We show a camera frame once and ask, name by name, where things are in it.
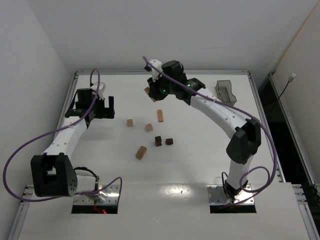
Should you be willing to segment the pale wood cube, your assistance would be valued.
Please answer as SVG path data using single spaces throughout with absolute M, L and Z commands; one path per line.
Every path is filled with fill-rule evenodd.
M 153 126 L 152 126 L 152 124 L 151 124 L 151 123 L 147 124 L 147 125 L 145 126 L 145 129 L 146 129 L 147 132 L 153 131 Z

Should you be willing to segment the light wood cube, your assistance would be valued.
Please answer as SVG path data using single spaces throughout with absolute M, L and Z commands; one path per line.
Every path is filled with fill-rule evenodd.
M 128 120 L 126 121 L 126 125 L 127 125 L 128 127 L 133 127 L 133 126 L 134 126 L 133 119 L 128 119 Z

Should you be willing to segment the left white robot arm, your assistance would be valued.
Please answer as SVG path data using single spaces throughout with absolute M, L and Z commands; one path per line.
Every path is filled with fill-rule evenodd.
M 81 135 L 94 119 L 115 117 L 114 97 L 109 96 L 105 106 L 104 83 L 90 88 L 79 88 L 64 115 L 62 130 L 52 144 L 31 161 L 34 192 L 37 197 L 72 197 L 75 194 L 94 192 L 98 188 L 96 175 L 78 175 L 71 157 Z

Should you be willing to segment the light wood plank block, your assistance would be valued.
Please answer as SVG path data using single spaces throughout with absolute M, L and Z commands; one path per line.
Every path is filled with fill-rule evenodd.
M 157 110 L 157 119 L 159 123 L 163 123 L 164 122 L 164 114 L 163 114 L 163 110 L 162 109 L 158 109 Z

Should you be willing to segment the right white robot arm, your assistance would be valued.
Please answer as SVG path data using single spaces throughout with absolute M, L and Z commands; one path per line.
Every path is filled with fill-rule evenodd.
M 230 139 L 226 153 L 230 158 L 229 173 L 223 181 L 225 195 L 230 199 L 246 187 L 245 175 L 253 156 L 261 145 L 261 129 L 258 122 L 232 111 L 197 78 L 187 78 L 183 65 L 176 60 L 161 63 L 152 59 L 144 68 L 151 73 L 147 80 L 148 96 L 153 101 L 174 95 L 178 100 L 199 110 L 216 123 Z

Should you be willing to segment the grey transparent plastic tray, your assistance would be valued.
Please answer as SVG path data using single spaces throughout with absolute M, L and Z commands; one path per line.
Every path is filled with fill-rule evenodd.
M 232 92 L 232 83 L 230 80 L 218 80 L 215 91 L 217 98 L 226 105 L 233 107 L 237 102 L 237 98 Z

